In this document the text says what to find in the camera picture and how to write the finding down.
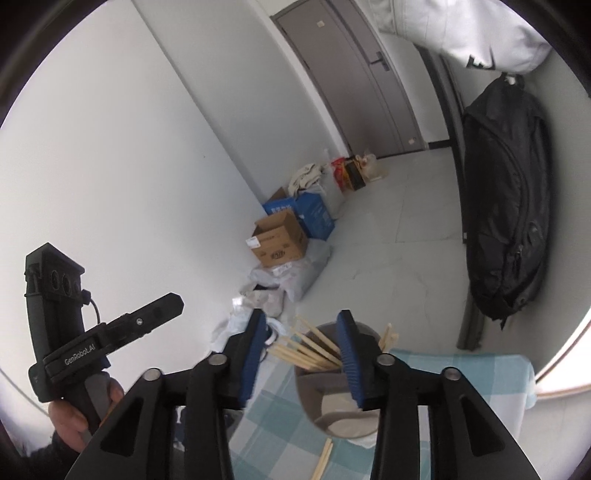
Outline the person left hand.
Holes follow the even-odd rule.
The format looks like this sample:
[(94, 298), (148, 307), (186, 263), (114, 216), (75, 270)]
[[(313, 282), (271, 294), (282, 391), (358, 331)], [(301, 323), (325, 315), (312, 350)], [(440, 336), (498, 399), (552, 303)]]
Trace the person left hand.
[[(107, 414), (110, 414), (116, 405), (124, 397), (124, 390), (114, 379), (108, 385), (109, 405)], [(88, 422), (84, 415), (65, 400), (55, 400), (48, 407), (49, 418), (59, 438), (72, 450), (82, 452), (87, 442), (82, 434), (88, 429)]]

